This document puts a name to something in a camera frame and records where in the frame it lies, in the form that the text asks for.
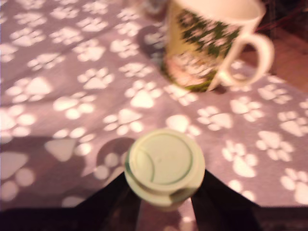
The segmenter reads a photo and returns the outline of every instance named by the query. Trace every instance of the tablecloth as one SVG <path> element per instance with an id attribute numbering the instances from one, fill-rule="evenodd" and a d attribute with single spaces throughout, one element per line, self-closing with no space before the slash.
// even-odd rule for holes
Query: tablecloth
<path id="1" fill-rule="evenodd" d="M 195 139 L 206 168 L 257 204 L 308 205 L 306 94 L 269 74 L 225 93 L 180 89 L 155 64 L 165 25 L 132 8 L 103 0 L 1 5 L 2 210 L 77 205 L 123 171 L 138 137 L 165 127 Z M 254 72 L 242 61 L 232 68 Z M 143 219 L 193 230 L 187 211 L 189 200 L 175 219 Z"/>

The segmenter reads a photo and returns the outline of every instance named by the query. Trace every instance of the white paw print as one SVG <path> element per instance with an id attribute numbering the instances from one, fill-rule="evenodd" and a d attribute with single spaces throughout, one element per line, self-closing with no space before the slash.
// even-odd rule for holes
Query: white paw print
<path id="1" fill-rule="evenodd" d="M 137 14 L 136 10 L 133 8 L 124 8 L 117 15 L 117 17 L 120 18 L 122 21 L 128 21 L 128 20 L 135 20 L 139 18 L 139 15 Z"/>
<path id="2" fill-rule="evenodd" d="M 179 88 L 174 84 L 164 87 L 164 90 L 169 93 L 172 99 L 178 101 L 183 106 L 187 106 L 198 100 L 196 94 L 191 93 L 184 88 Z"/>
<path id="3" fill-rule="evenodd" d="M 26 10 L 39 9 L 43 6 L 46 0 L 16 0 Z"/>
<path id="4" fill-rule="evenodd" d="M 249 122 L 255 122 L 258 118 L 264 116 L 260 110 L 262 104 L 251 102 L 249 97 L 243 96 L 238 100 L 231 100 L 230 104 L 234 113 L 244 115 L 244 118 Z"/>
<path id="5" fill-rule="evenodd" d="M 64 43 L 65 45 L 72 44 L 74 42 L 82 41 L 83 36 L 79 30 L 76 30 L 72 27 L 63 27 L 59 31 L 53 32 L 50 34 L 52 41 L 54 43 Z"/>
<path id="6" fill-rule="evenodd" d="M 65 18 L 75 18 L 78 15 L 79 10 L 74 9 L 71 6 L 64 7 L 60 6 L 55 9 L 50 13 L 51 16 L 57 18 L 57 19 L 65 19 Z"/>
<path id="7" fill-rule="evenodd" d="M 287 91 L 285 89 L 277 89 L 277 86 L 274 84 L 259 88 L 258 92 L 263 99 L 273 100 L 278 104 L 285 104 L 292 99 L 290 95 L 286 94 Z"/>
<path id="8" fill-rule="evenodd" d="M 55 111 L 65 111 L 68 119 L 78 119 L 82 114 L 90 114 L 94 111 L 95 95 L 87 95 L 85 92 L 78 92 L 72 96 L 63 96 L 53 102 Z"/>
<path id="9" fill-rule="evenodd" d="M 300 102 L 299 106 L 305 110 L 305 114 L 308 117 L 308 99 L 304 102 Z"/>
<path id="10" fill-rule="evenodd" d="M 96 135 L 93 133 L 87 134 L 86 128 L 78 127 L 78 128 L 73 129 L 72 131 L 70 131 L 67 128 L 64 128 L 54 133 L 52 137 L 55 139 L 63 139 L 67 137 L 72 138 L 72 139 L 77 139 L 78 144 L 74 148 L 74 153 L 75 155 L 78 155 L 78 156 L 85 156 L 92 151 L 92 145 L 90 141 L 93 140 L 96 137 Z M 56 156 L 57 154 L 61 152 L 55 152 L 55 151 L 51 152 L 50 148 L 48 149 L 48 151 L 50 151 L 50 153 L 52 153 L 59 161 L 67 161 L 70 158 L 70 157 L 68 158 L 68 156 L 64 156 L 64 159 L 63 159 L 63 155 Z"/>
<path id="11" fill-rule="evenodd" d="M 302 137 L 308 133 L 307 119 L 299 117 L 297 112 L 280 112 L 278 119 L 282 122 L 280 127 L 295 136 Z"/>
<path id="12" fill-rule="evenodd" d="M 106 26 L 108 26 L 108 23 L 102 21 L 102 19 L 99 17 L 88 17 L 78 22 L 77 26 L 81 27 L 82 31 L 97 32 L 103 30 Z"/>
<path id="13" fill-rule="evenodd" d="M 286 141 L 282 141 L 280 134 L 271 131 L 260 131 L 261 138 L 256 142 L 258 149 L 267 151 L 272 160 L 291 161 L 291 152 L 294 151 L 293 146 Z"/>
<path id="14" fill-rule="evenodd" d="M 43 77 L 36 77 L 34 79 L 22 78 L 16 81 L 14 86 L 8 88 L 5 94 L 13 96 L 13 103 L 20 103 L 26 100 L 41 100 L 51 90 L 51 85 Z"/>
<path id="15" fill-rule="evenodd" d="M 83 11 L 89 12 L 90 14 L 105 14 L 108 12 L 107 4 L 100 1 L 86 3 L 82 8 Z"/>
<path id="16" fill-rule="evenodd" d="M 118 115 L 109 115 L 103 119 L 103 123 L 108 124 L 104 127 L 105 131 L 116 130 L 119 136 L 123 136 L 132 130 L 133 132 L 141 132 L 144 129 L 142 122 L 138 120 L 142 118 L 142 114 L 132 111 L 131 109 L 122 109 Z"/>
<path id="17" fill-rule="evenodd" d="M 129 37 L 132 37 L 138 34 L 141 26 L 135 22 L 128 22 L 116 25 L 115 29 L 117 29 L 118 33 L 121 35 L 127 34 Z"/>
<path id="18" fill-rule="evenodd" d="M 73 48 L 73 51 L 79 54 L 77 58 L 81 62 L 97 61 L 105 50 L 105 47 L 99 46 L 97 39 L 90 39 Z"/>
<path id="19" fill-rule="evenodd" d="M 234 191 L 240 193 L 242 196 L 246 197 L 248 200 L 256 201 L 256 196 L 252 191 L 244 190 L 243 185 L 238 180 L 231 180 L 228 186 Z"/>
<path id="20" fill-rule="evenodd" d="M 303 205 L 308 205 L 308 174 L 304 171 L 296 172 L 286 168 L 286 176 L 280 178 L 280 182 L 287 190 L 294 191 L 294 199 Z"/>
<path id="21" fill-rule="evenodd" d="M 159 32 L 144 36 L 144 42 L 148 45 L 153 45 L 156 49 L 163 48 L 165 46 L 165 40 L 166 36 Z"/>
<path id="22" fill-rule="evenodd" d="M 85 74 L 78 76 L 77 79 L 84 84 L 84 89 L 105 89 L 109 83 L 114 81 L 115 76 L 109 74 L 106 67 L 100 70 L 91 68 Z"/>
<path id="23" fill-rule="evenodd" d="M 219 109 L 214 106 L 199 109 L 198 114 L 200 117 L 197 120 L 202 124 L 206 124 L 208 129 L 212 131 L 233 127 L 231 116 L 228 113 L 220 113 Z"/>
<path id="24" fill-rule="evenodd" d="M 40 70 L 41 68 L 50 69 L 63 60 L 64 57 L 59 53 L 46 53 L 40 54 L 36 59 L 29 61 L 27 66 L 32 67 L 34 71 Z"/>
<path id="25" fill-rule="evenodd" d="M 13 137 L 24 137 L 30 134 L 29 126 L 37 118 L 32 114 L 24 114 L 25 106 L 14 105 L 8 109 L 0 109 L 1 143 L 8 143 Z"/>
<path id="26" fill-rule="evenodd" d="M 227 146 L 222 149 L 224 158 L 233 162 L 233 170 L 242 177 L 255 177 L 257 172 L 254 166 L 258 164 L 257 156 L 247 154 L 246 148 L 242 143 L 234 144 L 232 141 L 226 141 Z"/>
<path id="27" fill-rule="evenodd" d="M 186 133 L 190 138 L 194 138 L 201 134 L 201 130 L 193 125 L 191 120 L 185 115 L 173 115 L 166 119 L 168 128 Z"/>
<path id="28" fill-rule="evenodd" d="M 29 157 L 24 153 L 3 152 L 1 153 L 1 181 L 14 177 L 1 185 L 2 201 L 12 201 L 21 190 L 28 187 L 35 181 L 34 172 L 24 167 L 29 161 Z"/>
<path id="29" fill-rule="evenodd" d="M 33 31 L 32 28 L 26 27 L 22 30 L 18 30 L 12 33 L 10 38 L 13 40 L 12 43 L 15 45 L 30 47 L 37 42 L 43 41 L 46 36 L 42 35 L 41 30 Z"/>
<path id="30" fill-rule="evenodd" d="M 18 51 L 18 49 L 8 43 L 0 44 L 0 55 L 1 62 L 7 63 L 15 58 L 14 53 Z"/>
<path id="31" fill-rule="evenodd" d="M 156 88 L 156 83 L 146 83 L 143 80 L 137 80 L 133 86 L 125 91 L 125 96 L 132 98 L 130 105 L 133 107 L 151 108 L 154 106 L 154 100 L 162 95 L 162 91 Z"/>
<path id="32" fill-rule="evenodd" d="M 139 46 L 135 43 L 132 43 L 130 40 L 118 40 L 116 39 L 111 43 L 110 51 L 116 52 L 121 58 L 128 58 L 138 54 Z"/>
<path id="33" fill-rule="evenodd" d="M 27 24 L 30 27 L 36 27 L 47 22 L 43 14 L 37 12 L 19 13 L 14 16 L 20 25 Z"/>
<path id="34" fill-rule="evenodd" d="M 142 63 L 129 63 L 120 67 L 119 71 L 124 72 L 126 77 L 145 77 L 151 73 L 153 69 Z"/>

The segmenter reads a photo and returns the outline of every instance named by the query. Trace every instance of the paw print pattern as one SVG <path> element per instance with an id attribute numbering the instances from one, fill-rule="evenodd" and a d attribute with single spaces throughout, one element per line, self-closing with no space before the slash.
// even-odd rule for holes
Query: paw print pattern
<path id="1" fill-rule="evenodd" d="M 146 83 L 143 80 L 137 80 L 132 88 L 125 91 L 125 96 L 132 98 L 130 105 L 133 107 L 151 108 L 154 106 L 154 100 L 162 95 L 162 91 L 156 88 L 156 83 Z"/>
<path id="2" fill-rule="evenodd" d="M 304 171 L 296 172 L 292 168 L 285 169 L 286 176 L 280 178 L 282 186 L 294 192 L 296 202 L 308 205 L 308 174 Z"/>
<path id="3" fill-rule="evenodd" d="M 107 5 L 100 1 L 86 3 L 82 8 L 83 11 L 89 12 L 90 14 L 105 14 L 108 11 Z"/>
<path id="4" fill-rule="evenodd" d="M 105 131 L 116 130 L 119 136 L 127 134 L 130 130 L 141 132 L 144 129 L 143 123 L 139 121 L 142 114 L 131 109 L 122 109 L 117 115 L 109 115 L 103 119 L 103 123 L 108 124 L 104 127 Z"/>
<path id="5" fill-rule="evenodd" d="M 127 34 L 129 37 L 133 37 L 138 34 L 141 26 L 135 22 L 122 23 L 115 26 L 118 33 L 121 35 Z"/>
<path id="6" fill-rule="evenodd" d="M 43 77 L 34 79 L 22 78 L 5 91 L 5 94 L 12 96 L 13 103 L 20 103 L 26 100 L 37 101 L 51 92 L 51 85 Z"/>
<path id="7" fill-rule="evenodd" d="M 54 43 L 62 42 L 64 45 L 69 45 L 74 42 L 82 41 L 83 36 L 81 35 L 80 31 L 72 28 L 72 27 L 63 27 L 59 31 L 53 32 L 50 34 L 52 41 Z"/>
<path id="8" fill-rule="evenodd" d="M 292 160 L 290 153 L 294 148 L 290 143 L 282 141 L 280 134 L 271 131 L 260 131 L 258 134 L 261 138 L 256 142 L 258 149 L 266 151 L 272 160 Z"/>
<path id="9" fill-rule="evenodd" d="M 122 21 L 128 21 L 128 20 L 135 20 L 139 18 L 139 15 L 137 14 L 136 10 L 133 8 L 124 8 L 117 15 L 117 17 L 120 18 Z"/>
<path id="10" fill-rule="evenodd" d="M 255 177 L 257 172 L 254 166 L 258 164 L 257 156 L 247 154 L 246 148 L 242 143 L 226 141 L 226 147 L 222 149 L 223 157 L 232 162 L 232 168 L 241 177 Z"/>
<path id="11" fill-rule="evenodd" d="M 238 180 L 231 180 L 228 186 L 234 191 L 240 193 L 242 196 L 246 197 L 248 200 L 256 201 L 256 196 L 252 191 L 244 190 L 243 185 Z"/>
<path id="12" fill-rule="evenodd" d="M 1 143 L 10 142 L 13 137 L 25 137 L 31 132 L 29 126 L 33 125 L 37 118 L 24 113 L 25 106 L 14 105 L 8 109 L 0 109 L 1 115 Z"/>
<path id="13" fill-rule="evenodd" d="M 14 16 L 14 19 L 17 20 L 18 24 L 30 27 L 36 27 L 47 22 L 46 17 L 37 12 L 19 13 Z"/>
<path id="14" fill-rule="evenodd" d="M 169 85 L 164 87 L 164 90 L 169 93 L 170 97 L 178 101 L 183 106 L 187 106 L 198 100 L 198 96 L 189 92 L 186 89 L 179 88 L 176 85 Z"/>
<path id="15" fill-rule="evenodd" d="M 251 102 L 249 97 L 241 97 L 238 100 L 231 100 L 231 109 L 234 113 L 243 115 L 249 122 L 255 122 L 258 118 L 264 116 L 260 110 L 259 102 Z"/>
<path id="16" fill-rule="evenodd" d="M 13 40 L 14 45 L 22 47 L 30 47 L 37 42 L 43 41 L 46 36 L 42 35 L 41 30 L 35 30 L 26 27 L 22 30 L 18 30 L 10 35 L 10 38 Z"/>
<path id="17" fill-rule="evenodd" d="M 85 74 L 78 76 L 77 79 L 84 84 L 84 89 L 105 89 L 108 84 L 114 81 L 115 76 L 109 74 L 106 67 L 100 70 L 91 68 Z"/>
<path id="18" fill-rule="evenodd" d="M 0 44 L 0 51 L 1 62 L 7 63 L 15 58 L 14 53 L 18 51 L 18 49 L 11 44 L 3 43 Z"/>
<path id="19" fill-rule="evenodd" d="M 118 55 L 122 58 L 128 58 L 130 56 L 134 56 L 138 54 L 139 46 L 135 43 L 132 43 L 130 40 L 118 40 L 116 39 L 111 43 L 110 51 L 118 53 Z"/>
<path id="20" fill-rule="evenodd" d="M 90 114 L 94 111 L 95 95 L 87 95 L 85 92 L 78 92 L 72 96 L 63 96 L 53 102 L 55 111 L 65 111 L 68 119 L 78 119 L 82 114 Z"/>
<path id="21" fill-rule="evenodd" d="M 280 127 L 292 135 L 302 137 L 308 133 L 307 119 L 300 117 L 297 112 L 280 112 L 278 119 L 282 122 Z"/>
<path id="22" fill-rule="evenodd" d="M 108 26 L 107 22 L 102 21 L 101 18 L 88 17 L 77 23 L 78 27 L 81 27 L 82 31 L 86 32 L 98 32 Z"/>
<path id="23" fill-rule="evenodd" d="M 105 47 L 99 46 L 97 39 L 90 39 L 73 48 L 73 51 L 79 54 L 77 58 L 81 62 L 97 61 L 105 50 Z"/>
<path id="24" fill-rule="evenodd" d="M 285 89 L 277 89 L 277 86 L 274 84 L 259 88 L 258 92 L 263 99 L 273 100 L 278 104 L 285 104 L 292 99 L 290 95 L 286 94 L 287 91 Z"/>
<path id="25" fill-rule="evenodd" d="M 194 138 L 201 134 L 201 130 L 193 125 L 191 120 L 185 115 L 173 115 L 166 119 L 168 128 L 186 133 L 190 138 Z"/>
<path id="26" fill-rule="evenodd" d="M 124 72 L 126 77 L 145 77 L 151 73 L 153 69 L 142 63 L 129 63 L 120 67 L 119 71 Z"/>
<path id="27" fill-rule="evenodd" d="M 305 114 L 308 117 L 308 99 L 304 102 L 300 102 L 299 106 L 305 110 Z"/>
<path id="28" fill-rule="evenodd" d="M 57 19 L 75 18 L 78 15 L 79 10 L 74 9 L 71 6 L 60 6 L 55 8 L 50 14 Z"/>
<path id="29" fill-rule="evenodd" d="M 222 128 L 232 128 L 233 120 L 228 113 L 219 113 L 219 109 L 210 106 L 205 109 L 198 110 L 199 123 L 206 124 L 208 129 L 212 131 L 218 131 Z"/>
<path id="30" fill-rule="evenodd" d="M 32 70 L 34 71 L 40 70 L 41 68 L 50 69 L 63 60 L 64 57 L 59 53 L 46 53 L 40 54 L 36 59 L 28 62 L 27 66 L 32 67 Z"/>

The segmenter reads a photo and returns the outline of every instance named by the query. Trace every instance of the mug handle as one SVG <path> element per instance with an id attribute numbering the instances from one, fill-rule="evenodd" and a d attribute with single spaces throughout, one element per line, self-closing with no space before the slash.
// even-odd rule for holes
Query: mug handle
<path id="1" fill-rule="evenodd" d="M 242 51 L 244 45 L 252 45 L 258 53 L 258 67 L 252 78 L 238 78 L 233 76 L 229 68 L 233 61 L 238 57 L 239 52 Z M 221 81 L 231 86 L 242 87 L 245 85 L 252 84 L 256 82 L 264 73 L 266 73 L 272 66 L 274 60 L 274 45 L 272 41 L 261 34 L 244 34 L 240 35 L 236 41 L 234 41 L 232 48 L 229 51 L 225 61 L 221 65 L 218 72 L 218 77 Z"/>

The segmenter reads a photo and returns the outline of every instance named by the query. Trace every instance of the mug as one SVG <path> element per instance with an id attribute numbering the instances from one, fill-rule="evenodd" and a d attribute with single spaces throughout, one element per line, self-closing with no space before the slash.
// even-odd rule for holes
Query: mug
<path id="1" fill-rule="evenodd" d="M 254 31 L 265 14 L 257 0 L 170 0 L 163 71 L 174 83 L 191 91 L 226 85 L 249 85 L 273 62 L 271 40 Z M 230 66 L 246 44 L 258 53 L 251 78 L 232 75 Z"/>

